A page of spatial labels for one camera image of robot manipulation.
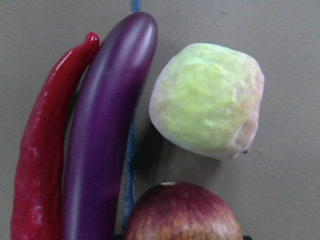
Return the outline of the pale green peach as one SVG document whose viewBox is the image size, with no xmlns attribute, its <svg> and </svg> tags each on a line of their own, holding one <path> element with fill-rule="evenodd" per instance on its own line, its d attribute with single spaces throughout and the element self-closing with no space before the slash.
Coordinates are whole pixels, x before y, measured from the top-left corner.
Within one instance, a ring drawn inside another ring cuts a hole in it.
<svg viewBox="0 0 320 240">
<path fill-rule="evenodd" d="M 149 117 L 162 136 L 193 153 L 231 160 L 255 138 L 265 78 L 250 55 L 193 43 L 159 74 Z"/>
</svg>

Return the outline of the red yellow apple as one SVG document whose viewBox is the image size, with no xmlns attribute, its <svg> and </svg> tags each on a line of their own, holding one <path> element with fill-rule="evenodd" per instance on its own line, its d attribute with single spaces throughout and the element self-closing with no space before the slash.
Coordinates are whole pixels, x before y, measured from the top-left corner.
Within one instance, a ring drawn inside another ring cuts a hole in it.
<svg viewBox="0 0 320 240">
<path fill-rule="evenodd" d="M 147 190 L 127 220 L 126 240 L 241 240 L 233 211 L 202 186 L 169 181 Z"/>
</svg>

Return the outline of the purple eggplant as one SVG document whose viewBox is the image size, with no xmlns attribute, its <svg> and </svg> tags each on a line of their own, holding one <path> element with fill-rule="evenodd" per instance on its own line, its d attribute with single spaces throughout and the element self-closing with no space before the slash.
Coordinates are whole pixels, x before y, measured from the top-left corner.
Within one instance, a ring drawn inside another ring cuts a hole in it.
<svg viewBox="0 0 320 240">
<path fill-rule="evenodd" d="M 64 240 L 114 235 L 130 125 L 157 40 L 154 17 L 133 13 L 110 31 L 85 74 L 64 173 Z"/>
</svg>

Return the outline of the red chili pepper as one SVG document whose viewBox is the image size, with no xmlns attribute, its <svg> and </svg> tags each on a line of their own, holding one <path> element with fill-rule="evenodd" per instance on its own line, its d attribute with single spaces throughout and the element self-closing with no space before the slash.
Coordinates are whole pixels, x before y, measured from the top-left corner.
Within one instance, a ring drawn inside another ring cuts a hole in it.
<svg viewBox="0 0 320 240">
<path fill-rule="evenodd" d="M 64 141 L 78 83 L 100 45 L 90 32 L 52 67 L 28 117 L 14 178 L 12 240 L 58 240 Z"/>
</svg>

